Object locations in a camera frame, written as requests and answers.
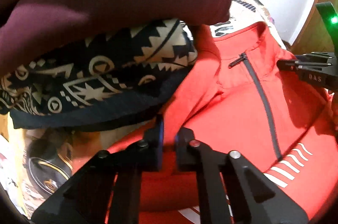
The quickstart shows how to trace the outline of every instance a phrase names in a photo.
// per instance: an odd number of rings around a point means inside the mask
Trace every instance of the black and white bandana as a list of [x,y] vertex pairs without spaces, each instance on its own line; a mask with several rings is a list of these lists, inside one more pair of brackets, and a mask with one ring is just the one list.
[[0,113],[65,113],[161,81],[197,52],[177,19],[70,43],[1,78]]

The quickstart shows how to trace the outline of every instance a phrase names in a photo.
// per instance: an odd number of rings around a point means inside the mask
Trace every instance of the maroon sleeve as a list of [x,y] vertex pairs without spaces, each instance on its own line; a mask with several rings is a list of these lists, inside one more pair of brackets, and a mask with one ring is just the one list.
[[69,42],[155,19],[216,24],[231,0],[20,0],[0,29],[0,76]]

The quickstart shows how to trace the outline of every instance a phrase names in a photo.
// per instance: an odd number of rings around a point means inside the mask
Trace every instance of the zipper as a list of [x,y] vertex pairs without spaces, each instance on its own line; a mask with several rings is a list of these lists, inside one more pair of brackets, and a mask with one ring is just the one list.
[[272,113],[268,98],[266,97],[266,94],[263,90],[262,84],[259,81],[258,76],[257,76],[255,70],[253,69],[246,53],[241,53],[239,55],[238,59],[231,62],[229,64],[229,69],[238,65],[241,62],[244,63],[244,65],[245,65],[246,69],[248,70],[251,78],[253,79],[253,82],[256,85],[257,91],[258,91],[258,93],[261,97],[261,100],[262,100],[264,108],[265,108],[266,116],[268,118],[270,135],[271,135],[271,139],[272,139],[272,142],[273,142],[273,150],[275,152],[277,159],[281,160],[282,159],[282,153],[281,153],[281,149],[279,148],[279,145],[278,145],[278,140],[277,140],[277,135],[276,135],[276,126],[275,126],[275,123],[274,123],[274,120],[273,120],[273,113]]

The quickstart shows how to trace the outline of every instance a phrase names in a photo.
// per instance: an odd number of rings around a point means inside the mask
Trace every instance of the red jacket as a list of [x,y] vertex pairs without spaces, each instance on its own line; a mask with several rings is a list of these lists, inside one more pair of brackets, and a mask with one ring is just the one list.
[[[175,167],[174,137],[181,126],[214,150],[240,151],[314,218],[332,200],[338,181],[325,90],[278,70],[278,59],[294,56],[262,22],[215,39],[203,26],[194,36],[197,62],[164,110],[163,170],[143,174],[140,223],[199,223],[195,175]],[[139,140],[146,127],[109,151]]]

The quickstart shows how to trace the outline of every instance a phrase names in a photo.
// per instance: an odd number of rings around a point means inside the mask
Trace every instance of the clothing pile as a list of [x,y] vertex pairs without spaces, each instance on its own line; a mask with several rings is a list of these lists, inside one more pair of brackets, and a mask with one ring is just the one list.
[[[0,0],[0,113],[10,111],[20,137],[8,139],[21,141],[23,157],[21,179],[4,183],[21,187],[17,207],[31,216],[98,149],[173,98],[203,54],[196,26],[225,37],[258,21],[283,48],[258,0]],[[15,130],[48,127],[64,129]],[[98,133],[83,145],[86,131]]]

